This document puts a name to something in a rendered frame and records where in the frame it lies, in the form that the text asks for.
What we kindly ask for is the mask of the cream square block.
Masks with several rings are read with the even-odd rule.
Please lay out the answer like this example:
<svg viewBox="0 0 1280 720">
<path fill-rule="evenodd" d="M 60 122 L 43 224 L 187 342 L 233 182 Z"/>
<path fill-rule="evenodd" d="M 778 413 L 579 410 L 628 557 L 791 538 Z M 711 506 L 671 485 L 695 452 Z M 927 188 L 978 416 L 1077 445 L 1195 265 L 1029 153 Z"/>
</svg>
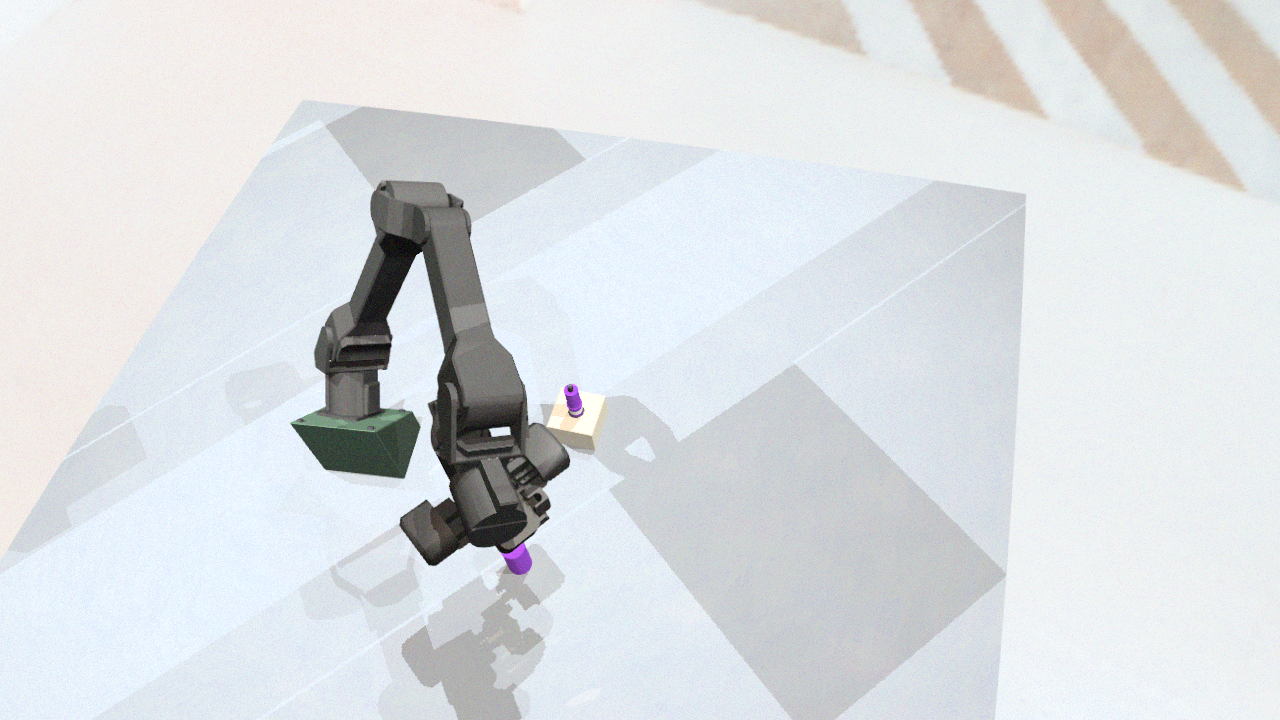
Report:
<svg viewBox="0 0 1280 720">
<path fill-rule="evenodd" d="M 595 450 L 608 413 L 605 396 L 582 391 L 579 391 L 579 396 L 582 400 L 582 414 L 571 416 L 564 388 L 561 388 L 547 429 L 561 443 Z"/>
</svg>

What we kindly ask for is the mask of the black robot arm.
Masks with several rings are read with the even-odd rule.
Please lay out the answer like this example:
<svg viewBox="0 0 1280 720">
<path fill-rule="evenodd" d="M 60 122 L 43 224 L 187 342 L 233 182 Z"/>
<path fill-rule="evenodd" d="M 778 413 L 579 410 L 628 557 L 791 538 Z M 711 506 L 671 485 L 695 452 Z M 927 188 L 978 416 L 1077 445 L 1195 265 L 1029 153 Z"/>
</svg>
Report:
<svg viewBox="0 0 1280 720">
<path fill-rule="evenodd" d="M 431 445 L 471 544 L 511 553 L 549 518 L 539 486 L 516 488 L 507 466 L 525 457 L 529 407 L 515 359 L 494 337 L 470 241 L 465 200 L 438 182 L 381 181 L 370 211 L 376 238 L 348 304 L 332 311 L 314 348 L 325 374 L 319 416 L 360 421 L 380 407 L 378 370 L 388 370 L 390 313 L 422 252 L 442 334 Z M 330 363 L 332 359 L 332 363 Z M 490 429 L 509 427 L 509 436 Z"/>
</svg>

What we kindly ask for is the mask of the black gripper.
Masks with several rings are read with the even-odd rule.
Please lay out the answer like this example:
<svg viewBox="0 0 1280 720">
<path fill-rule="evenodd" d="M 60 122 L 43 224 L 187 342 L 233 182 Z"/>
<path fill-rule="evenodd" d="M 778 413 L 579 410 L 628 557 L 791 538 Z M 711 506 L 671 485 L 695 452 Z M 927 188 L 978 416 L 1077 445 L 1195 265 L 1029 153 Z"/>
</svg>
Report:
<svg viewBox="0 0 1280 720">
<path fill-rule="evenodd" d="M 547 427 L 532 421 L 529 425 L 529 438 L 525 441 L 525 457 L 509 459 L 507 470 L 516 488 L 521 484 L 526 488 L 530 486 L 543 488 L 568 468 L 570 454 L 566 448 Z M 451 497 L 435 509 L 428 500 L 422 501 L 401 518 L 399 527 L 431 566 L 436 566 L 456 550 L 462 550 L 470 543 Z"/>
</svg>

